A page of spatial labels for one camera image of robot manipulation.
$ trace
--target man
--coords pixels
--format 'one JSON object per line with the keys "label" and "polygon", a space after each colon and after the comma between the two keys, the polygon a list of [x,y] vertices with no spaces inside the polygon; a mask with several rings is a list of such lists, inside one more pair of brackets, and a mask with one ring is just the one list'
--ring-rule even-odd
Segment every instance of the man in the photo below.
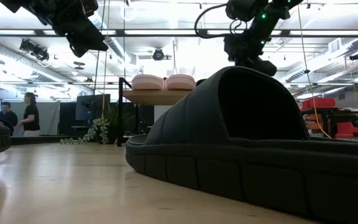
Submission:
{"label": "man", "polygon": [[11,111],[11,103],[3,102],[2,111],[0,111],[0,119],[9,122],[13,127],[17,125],[17,116]]}

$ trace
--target person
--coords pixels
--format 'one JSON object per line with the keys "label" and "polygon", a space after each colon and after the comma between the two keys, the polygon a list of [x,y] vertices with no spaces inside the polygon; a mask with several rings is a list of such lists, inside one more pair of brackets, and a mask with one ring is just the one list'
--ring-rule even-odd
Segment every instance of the person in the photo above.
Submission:
{"label": "person", "polygon": [[17,125],[17,115],[11,111],[11,103],[10,102],[3,102],[2,103],[2,110],[0,111],[0,119],[9,122],[11,127],[11,136],[14,132],[14,126]]}
{"label": "person", "polygon": [[24,111],[24,119],[19,122],[19,126],[23,125],[24,137],[37,137],[41,133],[40,116],[37,108],[34,93],[24,94],[24,103],[27,105]]}

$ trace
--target black monitor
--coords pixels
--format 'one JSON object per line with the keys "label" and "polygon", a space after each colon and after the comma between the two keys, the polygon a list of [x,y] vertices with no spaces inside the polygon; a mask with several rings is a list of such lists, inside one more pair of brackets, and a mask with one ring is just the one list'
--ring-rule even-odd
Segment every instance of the black monitor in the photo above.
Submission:
{"label": "black monitor", "polygon": [[[108,109],[110,104],[110,94],[104,95],[104,110]],[[77,105],[75,108],[75,119],[83,121],[92,121],[102,117],[103,95],[77,96]]]}

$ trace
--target wooden shelf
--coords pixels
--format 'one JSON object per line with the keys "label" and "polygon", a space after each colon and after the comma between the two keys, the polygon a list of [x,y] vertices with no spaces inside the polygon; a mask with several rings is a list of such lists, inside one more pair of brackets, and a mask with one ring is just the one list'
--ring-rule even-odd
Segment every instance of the wooden shelf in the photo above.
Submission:
{"label": "wooden shelf", "polygon": [[174,105],[190,91],[124,90],[123,97],[137,105]]}

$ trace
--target woman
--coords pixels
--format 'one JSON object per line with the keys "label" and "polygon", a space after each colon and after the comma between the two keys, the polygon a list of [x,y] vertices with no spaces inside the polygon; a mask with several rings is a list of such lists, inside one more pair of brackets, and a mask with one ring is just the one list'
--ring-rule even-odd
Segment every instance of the woman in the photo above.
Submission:
{"label": "woman", "polygon": [[36,106],[34,93],[24,94],[24,103],[27,105],[24,111],[24,119],[19,122],[19,126],[23,125],[24,137],[40,136],[40,116]]}

